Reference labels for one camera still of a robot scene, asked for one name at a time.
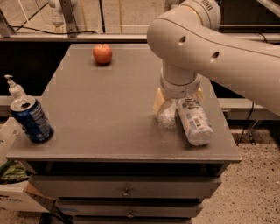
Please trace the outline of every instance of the drawer handle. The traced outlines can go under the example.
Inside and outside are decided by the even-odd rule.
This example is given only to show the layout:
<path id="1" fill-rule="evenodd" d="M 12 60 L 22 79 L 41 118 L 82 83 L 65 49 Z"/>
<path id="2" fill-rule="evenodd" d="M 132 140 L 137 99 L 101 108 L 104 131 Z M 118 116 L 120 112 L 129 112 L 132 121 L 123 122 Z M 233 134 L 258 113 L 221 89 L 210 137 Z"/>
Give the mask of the drawer handle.
<path id="1" fill-rule="evenodd" d="M 132 211 L 129 211 L 129 214 L 127 215 L 127 217 L 130 219 L 134 218 L 134 214 L 132 213 Z"/>
<path id="2" fill-rule="evenodd" d="M 129 193 L 129 189 L 125 188 L 124 192 L 122 193 L 122 196 L 124 198 L 129 198 L 131 196 L 131 194 Z"/>

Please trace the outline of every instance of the apple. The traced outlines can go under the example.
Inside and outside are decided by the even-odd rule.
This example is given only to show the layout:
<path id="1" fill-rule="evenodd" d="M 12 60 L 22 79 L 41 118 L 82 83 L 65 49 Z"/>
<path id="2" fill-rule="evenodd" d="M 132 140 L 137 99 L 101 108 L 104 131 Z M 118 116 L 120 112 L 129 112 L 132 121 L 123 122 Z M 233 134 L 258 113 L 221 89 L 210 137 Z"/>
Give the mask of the apple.
<path id="1" fill-rule="evenodd" d="M 112 49 L 107 44 L 98 44 L 94 46 L 93 55 L 98 64 L 108 64 L 112 59 Z"/>

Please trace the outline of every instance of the white pump bottle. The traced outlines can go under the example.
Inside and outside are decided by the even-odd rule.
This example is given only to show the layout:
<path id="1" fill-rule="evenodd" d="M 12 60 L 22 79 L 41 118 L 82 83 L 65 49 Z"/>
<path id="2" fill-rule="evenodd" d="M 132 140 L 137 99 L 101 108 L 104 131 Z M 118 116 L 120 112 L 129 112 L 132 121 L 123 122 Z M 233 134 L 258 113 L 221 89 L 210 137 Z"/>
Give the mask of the white pump bottle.
<path id="1" fill-rule="evenodd" d="M 9 84 L 9 92 L 14 98 L 18 98 L 19 96 L 26 95 L 22 86 L 18 85 L 14 80 L 12 80 L 12 75 L 6 74 L 5 78 L 8 80 Z"/>

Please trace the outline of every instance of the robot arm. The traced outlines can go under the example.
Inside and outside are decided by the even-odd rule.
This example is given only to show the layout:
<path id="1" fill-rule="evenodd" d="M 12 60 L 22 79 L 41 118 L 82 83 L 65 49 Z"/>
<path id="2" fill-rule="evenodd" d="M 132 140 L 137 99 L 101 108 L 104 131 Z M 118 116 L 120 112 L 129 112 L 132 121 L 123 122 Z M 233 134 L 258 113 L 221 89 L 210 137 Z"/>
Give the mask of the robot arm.
<path id="1" fill-rule="evenodd" d="M 202 74 L 280 115 L 280 46 L 218 33 L 220 21 L 214 0 L 188 0 L 151 23 L 147 39 L 164 62 L 164 93 L 187 97 Z"/>

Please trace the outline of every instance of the cabinet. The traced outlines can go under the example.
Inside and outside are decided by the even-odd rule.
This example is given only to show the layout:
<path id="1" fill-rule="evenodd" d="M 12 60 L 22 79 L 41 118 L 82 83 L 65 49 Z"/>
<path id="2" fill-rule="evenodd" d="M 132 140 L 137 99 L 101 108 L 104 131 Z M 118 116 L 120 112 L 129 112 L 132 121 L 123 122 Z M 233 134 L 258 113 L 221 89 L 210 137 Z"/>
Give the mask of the cabinet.
<path id="1" fill-rule="evenodd" d="M 34 144 L 20 133 L 7 157 L 74 223 L 191 223 L 227 166 L 241 161 L 210 81 L 201 87 L 214 136 L 194 147 L 178 115 L 174 127 L 158 126 L 161 61 L 147 45 L 112 45 L 107 66 L 94 63 L 92 48 L 71 45 L 42 95 L 52 139 Z"/>

